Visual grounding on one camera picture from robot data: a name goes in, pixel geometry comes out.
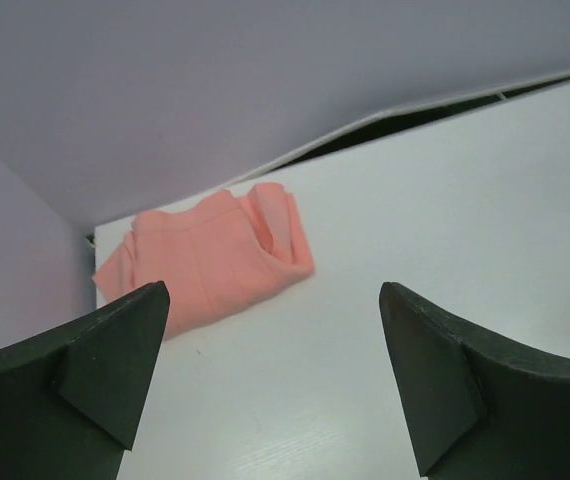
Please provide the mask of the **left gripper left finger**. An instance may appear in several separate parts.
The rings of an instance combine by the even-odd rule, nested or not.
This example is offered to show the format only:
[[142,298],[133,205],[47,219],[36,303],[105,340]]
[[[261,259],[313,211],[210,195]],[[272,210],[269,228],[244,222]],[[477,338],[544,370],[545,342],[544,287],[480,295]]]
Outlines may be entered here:
[[114,479],[132,449],[170,298],[149,283],[0,349],[0,479]]

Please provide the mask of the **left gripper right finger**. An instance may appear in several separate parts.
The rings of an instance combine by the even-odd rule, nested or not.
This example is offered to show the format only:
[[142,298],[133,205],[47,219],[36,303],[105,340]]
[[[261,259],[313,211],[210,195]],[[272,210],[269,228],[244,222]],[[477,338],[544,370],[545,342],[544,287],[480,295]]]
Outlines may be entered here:
[[570,479],[570,359],[386,282],[379,308],[426,479]]

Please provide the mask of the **pink pleated skirt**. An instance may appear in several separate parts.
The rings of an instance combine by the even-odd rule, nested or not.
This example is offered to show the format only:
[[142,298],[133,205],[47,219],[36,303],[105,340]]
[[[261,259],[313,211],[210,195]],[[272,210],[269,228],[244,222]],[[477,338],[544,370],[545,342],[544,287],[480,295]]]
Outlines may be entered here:
[[266,182],[243,196],[218,191],[186,211],[138,214],[94,282],[106,302],[164,282],[170,339],[268,300],[314,272],[294,195]]

